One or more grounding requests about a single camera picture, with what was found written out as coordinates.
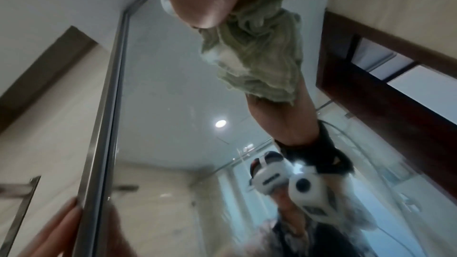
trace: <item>marble wall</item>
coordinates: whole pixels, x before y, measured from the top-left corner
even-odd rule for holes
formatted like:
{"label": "marble wall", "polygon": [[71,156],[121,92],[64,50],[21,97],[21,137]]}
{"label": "marble wall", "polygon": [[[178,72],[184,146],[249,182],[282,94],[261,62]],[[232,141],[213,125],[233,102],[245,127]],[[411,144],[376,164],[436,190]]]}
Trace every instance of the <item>marble wall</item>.
{"label": "marble wall", "polygon": [[[96,46],[0,135],[0,182],[41,175],[10,256],[77,194],[108,61],[108,51]],[[0,224],[10,215],[0,214]]]}
{"label": "marble wall", "polygon": [[138,185],[114,192],[122,230],[141,257],[201,257],[199,227],[189,188],[189,171],[117,162],[114,185]]}
{"label": "marble wall", "polygon": [[328,9],[457,58],[457,0],[329,0]]}

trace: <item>black wristband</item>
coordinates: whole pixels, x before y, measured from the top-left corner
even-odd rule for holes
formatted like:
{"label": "black wristband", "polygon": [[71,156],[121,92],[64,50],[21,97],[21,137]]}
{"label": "black wristband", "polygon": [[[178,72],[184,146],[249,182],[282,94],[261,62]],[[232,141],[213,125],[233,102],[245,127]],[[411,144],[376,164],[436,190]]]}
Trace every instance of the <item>black wristband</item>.
{"label": "black wristband", "polygon": [[324,123],[318,121],[319,136],[311,144],[303,146],[286,146],[279,141],[276,145],[281,154],[291,162],[302,160],[307,166],[315,166],[319,174],[347,174],[354,171],[351,160],[335,148]]}

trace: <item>finger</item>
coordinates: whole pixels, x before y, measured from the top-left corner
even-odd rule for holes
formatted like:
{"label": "finger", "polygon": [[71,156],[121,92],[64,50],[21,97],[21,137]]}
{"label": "finger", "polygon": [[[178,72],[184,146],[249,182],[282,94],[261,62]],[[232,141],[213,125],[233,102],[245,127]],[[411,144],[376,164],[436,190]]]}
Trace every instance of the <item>finger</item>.
{"label": "finger", "polygon": [[46,241],[51,232],[60,224],[65,216],[76,206],[76,197],[68,200],[62,208],[44,225],[40,232],[30,243],[19,253],[18,257],[29,257],[40,245]]}
{"label": "finger", "polygon": [[57,257],[62,253],[75,236],[81,215],[81,208],[73,208],[31,257]]}

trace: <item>green cloth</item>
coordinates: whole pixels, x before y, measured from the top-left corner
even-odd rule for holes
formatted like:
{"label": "green cloth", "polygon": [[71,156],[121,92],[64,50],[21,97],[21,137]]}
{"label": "green cloth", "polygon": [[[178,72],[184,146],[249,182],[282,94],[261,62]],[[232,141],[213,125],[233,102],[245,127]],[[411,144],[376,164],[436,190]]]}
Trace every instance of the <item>green cloth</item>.
{"label": "green cloth", "polygon": [[201,56],[218,65],[218,78],[229,88],[293,103],[303,60],[300,16],[281,7],[283,0],[257,0],[210,29]]}

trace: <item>white ceiling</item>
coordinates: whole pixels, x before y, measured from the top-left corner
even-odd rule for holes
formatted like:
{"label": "white ceiling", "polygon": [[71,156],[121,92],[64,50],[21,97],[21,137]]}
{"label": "white ceiling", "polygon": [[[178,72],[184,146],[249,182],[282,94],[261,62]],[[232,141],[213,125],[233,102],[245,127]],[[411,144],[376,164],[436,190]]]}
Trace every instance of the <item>white ceiling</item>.
{"label": "white ceiling", "polygon": [[71,25],[111,49],[133,0],[0,0],[0,95]]}
{"label": "white ceiling", "polygon": [[[314,100],[327,0],[285,0],[300,13],[303,72]],[[218,167],[237,149],[269,136],[250,116],[239,91],[227,90],[216,68],[199,57],[200,36],[149,0],[131,17],[119,128],[118,160],[170,168]],[[228,124],[216,129],[214,124]]]}

